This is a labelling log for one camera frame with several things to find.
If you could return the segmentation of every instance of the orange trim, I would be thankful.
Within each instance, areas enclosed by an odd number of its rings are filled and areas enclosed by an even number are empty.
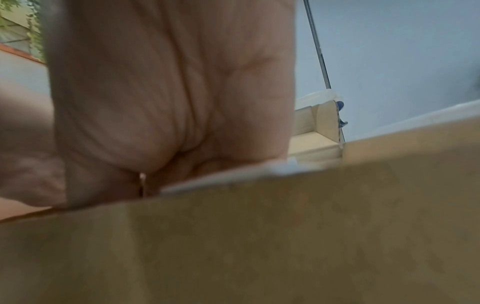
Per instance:
[[[37,58],[33,57],[32,55],[30,55],[29,53],[26,53],[24,51],[20,51],[20,50],[17,50],[17,49],[14,49],[12,47],[9,47],[9,46],[6,46],[6,45],[3,45],[0,43],[0,51],[4,51],[4,52],[7,52],[7,53],[10,53],[10,54],[13,54],[13,55],[17,55],[17,56],[20,56],[20,57],[23,57],[23,58],[26,58],[26,59],[29,59],[29,60],[32,60],[32,61],[35,61],[35,62],[38,62],[40,64],[43,64],[43,62],[41,62],[40,60],[38,60]]]

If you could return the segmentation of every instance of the metal pole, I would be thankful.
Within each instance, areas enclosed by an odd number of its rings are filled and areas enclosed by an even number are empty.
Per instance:
[[[312,10],[310,9],[309,0],[303,0],[305,4],[306,15],[308,17],[308,22],[310,23],[311,35],[313,36],[313,42],[315,43],[316,54],[318,55],[318,61],[320,61],[321,73],[323,75],[323,80],[325,81],[325,87],[331,89],[330,79],[327,73],[327,68],[325,67],[324,56],[322,54],[322,49],[320,48],[319,37],[317,35],[317,29],[315,28],[314,18],[312,16]]]

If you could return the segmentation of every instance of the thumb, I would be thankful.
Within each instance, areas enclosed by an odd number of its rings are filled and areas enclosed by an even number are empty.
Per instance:
[[[140,174],[99,161],[65,160],[68,207],[130,200],[141,197]]]

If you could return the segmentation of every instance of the human hand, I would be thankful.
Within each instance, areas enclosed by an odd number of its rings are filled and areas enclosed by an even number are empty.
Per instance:
[[[56,140],[73,206],[287,156],[294,0],[52,0]]]
[[[31,206],[66,202],[49,98],[0,79],[0,197]]]

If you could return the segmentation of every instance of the green plant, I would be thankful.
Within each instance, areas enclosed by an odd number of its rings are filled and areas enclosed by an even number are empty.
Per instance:
[[[44,61],[44,48],[42,44],[42,28],[40,25],[40,1],[41,0],[27,0],[27,6],[30,8],[30,13],[27,15],[28,22],[28,37],[31,41],[31,46],[38,50],[38,54],[34,54],[39,60]],[[0,0],[0,17],[2,17],[2,10],[11,12],[12,8],[21,5],[21,0]]]

